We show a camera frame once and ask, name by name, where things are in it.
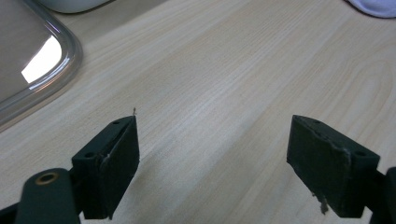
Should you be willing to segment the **translucent brown plastic lid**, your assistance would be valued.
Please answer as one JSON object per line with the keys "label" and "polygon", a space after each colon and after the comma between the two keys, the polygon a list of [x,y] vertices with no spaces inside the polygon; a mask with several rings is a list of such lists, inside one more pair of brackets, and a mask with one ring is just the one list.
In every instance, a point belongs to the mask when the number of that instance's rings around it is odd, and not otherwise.
{"label": "translucent brown plastic lid", "polygon": [[53,98],[81,61],[78,39],[37,0],[0,0],[0,129]]}

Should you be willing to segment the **white cloth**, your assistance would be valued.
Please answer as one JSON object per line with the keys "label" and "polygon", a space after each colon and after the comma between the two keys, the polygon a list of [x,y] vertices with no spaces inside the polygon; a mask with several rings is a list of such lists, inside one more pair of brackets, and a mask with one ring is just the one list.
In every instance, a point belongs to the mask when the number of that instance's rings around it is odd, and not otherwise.
{"label": "white cloth", "polygon": [[347,0],[357,10],[381,19],[396,18],[396,0]]}

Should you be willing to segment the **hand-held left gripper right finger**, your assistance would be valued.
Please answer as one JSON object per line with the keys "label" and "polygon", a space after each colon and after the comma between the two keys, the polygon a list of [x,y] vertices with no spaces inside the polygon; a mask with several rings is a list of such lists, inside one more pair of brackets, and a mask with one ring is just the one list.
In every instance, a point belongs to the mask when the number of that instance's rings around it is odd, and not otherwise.
{"label": "hand-held left gripper right finger", "polygon": [[287,163],[321,203],[339,217],[360,217],[380,157],[327,124],[291,120]]}

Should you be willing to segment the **white divided storage box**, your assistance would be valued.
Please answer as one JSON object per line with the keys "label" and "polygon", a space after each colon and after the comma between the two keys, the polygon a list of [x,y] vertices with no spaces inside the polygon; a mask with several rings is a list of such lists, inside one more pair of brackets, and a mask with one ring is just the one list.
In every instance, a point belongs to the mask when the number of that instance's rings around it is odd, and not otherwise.
{"label": "white divided storage box", "polygon": [[99,7],[111,0],[37,0],[44,7],[61,13],[79,13]]}

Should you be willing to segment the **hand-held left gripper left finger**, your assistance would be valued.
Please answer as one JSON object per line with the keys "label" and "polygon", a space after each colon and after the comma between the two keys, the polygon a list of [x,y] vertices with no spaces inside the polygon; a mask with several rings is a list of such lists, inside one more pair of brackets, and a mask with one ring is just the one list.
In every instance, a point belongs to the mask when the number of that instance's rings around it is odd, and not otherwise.
{"label": "hand-held left gripper left finger", "polygon": [[113,217],[139,160],[135,116],[110,122],[72,157],[78,208],[86,219]]}

